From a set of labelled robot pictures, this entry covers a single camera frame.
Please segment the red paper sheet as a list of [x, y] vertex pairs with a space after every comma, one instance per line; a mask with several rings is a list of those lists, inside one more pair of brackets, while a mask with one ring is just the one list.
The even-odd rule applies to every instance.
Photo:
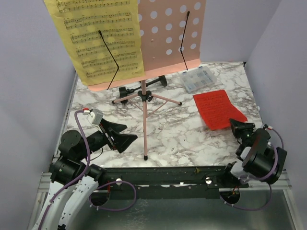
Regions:
[[225, 90], [217, 90], [193, 96], [196, 107], [210, 130], [230, 127], [230, 119], [246, 122], [247, 117], [230, 101]]

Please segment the pink perforated music stand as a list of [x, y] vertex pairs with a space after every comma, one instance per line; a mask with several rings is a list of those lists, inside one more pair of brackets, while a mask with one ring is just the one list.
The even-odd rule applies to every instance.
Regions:
[[141, 97], [143, 111], [144, 159], [147, 157], [147, 102], [153, 98], [182, 103], [154, 93], [148, 94], [145, 81], [183, 70], [198, 67], [206, 1], [204, 0], [141, 0], [139, 5], [141, 50], [144, 75], [127, 80], [117, 80], [89, 86], [97, 92], [136, 81], [141, 82], [141, 93], [126, 96], [129, 100]]

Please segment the yellow sheet music page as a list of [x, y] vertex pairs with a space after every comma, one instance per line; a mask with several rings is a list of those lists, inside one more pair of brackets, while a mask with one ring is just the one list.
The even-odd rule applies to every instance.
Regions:
[[136, 0], [44, 3], [83, 85], [144, 75]]

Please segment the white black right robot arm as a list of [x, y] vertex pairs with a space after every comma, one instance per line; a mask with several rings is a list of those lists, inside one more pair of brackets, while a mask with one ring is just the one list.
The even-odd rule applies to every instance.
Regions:
[[[287, 151], [281, 135], [272, 126], [263, 124], [256, 129], [254, 123], [240, 122], [229, 119], [234, 137], [239, 141], [236, 150], [238, 161], [227, 165], [221, 175], [223, 186], [230, 188], [250, 180], [258, 180], [274, 184], [281, 176]], [[281, 139], [281, 146], [276, 147], [270, 143], [269, 131], [273, 131]]]

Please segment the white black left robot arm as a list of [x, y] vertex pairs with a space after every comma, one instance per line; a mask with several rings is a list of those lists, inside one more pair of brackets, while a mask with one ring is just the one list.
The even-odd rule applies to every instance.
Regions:
[[32, 227], [34, 230], [68, 230], [95, 190], [104, 188], [109, 196], [112, 185], [123, 183], [121, 178], [108, 176], [106, 169], [91, 164], [91, 154], [105, 145], [122, 153], [137, 135], [123, 134], [126, 125], [102, 118], [95, 119], [93, 125], [98, 131], [87, 137], [82, 129], [69, 130], [62, 135], [60, 157], [50, 167], [47, 198]]

